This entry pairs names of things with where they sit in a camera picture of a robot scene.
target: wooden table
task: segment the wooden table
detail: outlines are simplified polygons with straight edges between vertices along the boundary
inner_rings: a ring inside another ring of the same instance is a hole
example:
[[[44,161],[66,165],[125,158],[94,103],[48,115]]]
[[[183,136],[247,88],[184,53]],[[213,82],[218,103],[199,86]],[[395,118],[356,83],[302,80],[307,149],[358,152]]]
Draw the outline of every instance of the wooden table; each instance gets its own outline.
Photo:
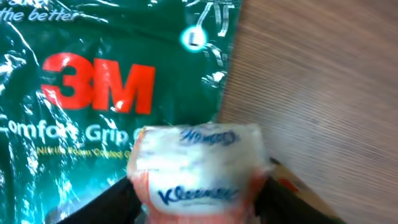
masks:
[[[398,1],[245,0],[221,121],[348,223],[398,223]]]

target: circular size sticker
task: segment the circular size sticker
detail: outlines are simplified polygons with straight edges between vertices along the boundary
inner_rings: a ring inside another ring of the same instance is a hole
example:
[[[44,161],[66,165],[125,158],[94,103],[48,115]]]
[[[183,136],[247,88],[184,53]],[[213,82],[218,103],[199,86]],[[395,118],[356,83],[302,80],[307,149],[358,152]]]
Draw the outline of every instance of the circular size sticker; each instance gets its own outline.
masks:
[[[199,52],[205,47],[207,36],[200,26],[191,26],[182,32],[180,41],[187,50]]]

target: tissue packet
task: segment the tissue packet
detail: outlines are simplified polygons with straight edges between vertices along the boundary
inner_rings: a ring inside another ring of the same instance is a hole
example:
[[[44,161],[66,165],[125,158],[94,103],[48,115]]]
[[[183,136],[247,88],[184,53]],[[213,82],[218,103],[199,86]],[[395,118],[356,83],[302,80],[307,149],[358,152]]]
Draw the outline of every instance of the tissue packet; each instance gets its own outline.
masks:
[[[257,125],[149,126],[127,176],[147,223],[248,223],[269,170]]]

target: letter m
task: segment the letter m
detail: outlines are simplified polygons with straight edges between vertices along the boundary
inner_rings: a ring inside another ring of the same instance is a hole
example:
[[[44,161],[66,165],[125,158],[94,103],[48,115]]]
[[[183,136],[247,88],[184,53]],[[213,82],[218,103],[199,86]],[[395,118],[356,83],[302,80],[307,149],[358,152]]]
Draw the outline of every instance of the letter m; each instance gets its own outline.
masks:
[[[150,114],[155,83],[155,68],[133,64],[123,86],[117,61],[94,60],[93,108],[108,110],[109,92],[117,112],[128,113],[135,100],[137,114]]]

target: plastic wrapper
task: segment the plastic wrapper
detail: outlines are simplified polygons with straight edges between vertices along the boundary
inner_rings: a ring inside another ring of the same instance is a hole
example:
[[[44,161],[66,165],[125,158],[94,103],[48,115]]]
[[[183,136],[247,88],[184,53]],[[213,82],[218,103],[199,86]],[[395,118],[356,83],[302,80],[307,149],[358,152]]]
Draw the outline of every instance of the plastic wrapper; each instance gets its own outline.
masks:
[[[256,125],[145,127],[127,176],[146,223],[252,223],[268,161]]]
[[[240,1],[0,0],[0,223],[55,223],[144,125],[213,120]]]

